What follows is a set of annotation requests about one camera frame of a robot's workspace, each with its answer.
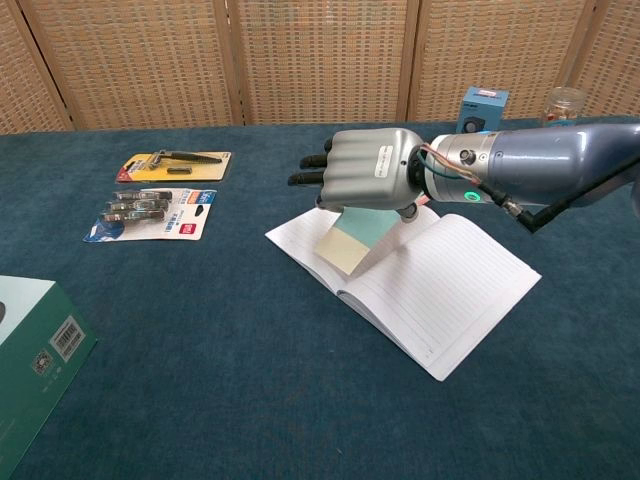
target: woven wall panel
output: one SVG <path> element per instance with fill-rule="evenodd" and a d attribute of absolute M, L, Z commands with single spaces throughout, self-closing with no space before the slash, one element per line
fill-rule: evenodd
<path fill-rule="evenodd" d="M 21 2 L 82 127 L 232 123 L 212 0 Z"/>
<path fill-rule="evenodd" d="M 406 0 L 233 2 L 248 120 L 395 120 L 406 12 Z"/>
<path fill-rule="evenodd" d="M 583 0 L 426 2 L 409 119 L 456 119 L 470 86 L 509 90 L 505 117 L 540 116 L 583 6 Z"/>
<path fill-rule="evenodd" d="M 576 86 L 587 115 L 640 115 L 640 1 L 612 0 Z"/>
<path fill-rule="evenodd" d="M 68 130 L 4 0 L 0 45 L 0 134 Z"/>

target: open notebook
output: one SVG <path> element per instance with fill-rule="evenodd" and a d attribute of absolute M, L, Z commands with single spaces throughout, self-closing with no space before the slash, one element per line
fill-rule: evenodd
<path fill-rule="evenodd" d="M 338 216 L 313 209 L 266 235 L 437 380 L 540 279 L 469 220 L 427 207 L 347 276 L 313 251 Z"/>

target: blue sticky note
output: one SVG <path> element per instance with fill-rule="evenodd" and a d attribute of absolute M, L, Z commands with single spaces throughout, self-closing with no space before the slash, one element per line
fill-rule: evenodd
<path fill-rule="evenodd" d="M 393 210 L 346 207 L 333 226 L 367 247 L 373 248 L 399 218 L 400 215 Z"/>

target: red label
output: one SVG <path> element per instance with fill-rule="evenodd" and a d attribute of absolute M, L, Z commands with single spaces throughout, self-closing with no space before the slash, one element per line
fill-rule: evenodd
<path fill-rule="evenodd" d="M 196 231 L 196 224 L 195 223 L 183 223 L 180 226 L 180 233 L 185 233 L 187 235 L 191 235 L 192 233 L 195 233 Z"/>

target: tool in packaging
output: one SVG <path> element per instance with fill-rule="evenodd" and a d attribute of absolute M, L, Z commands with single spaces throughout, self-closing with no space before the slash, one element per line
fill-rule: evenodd
<path fill-rule="evenodd" d="M 231 152 L 138 153 L 125 162 L 117 183 L 222 180 Z"/>
<path fill-rule="evenodd" d="M 190 188 L 114 192 L 84 241 L 199 240 L 215 196 Z"/>

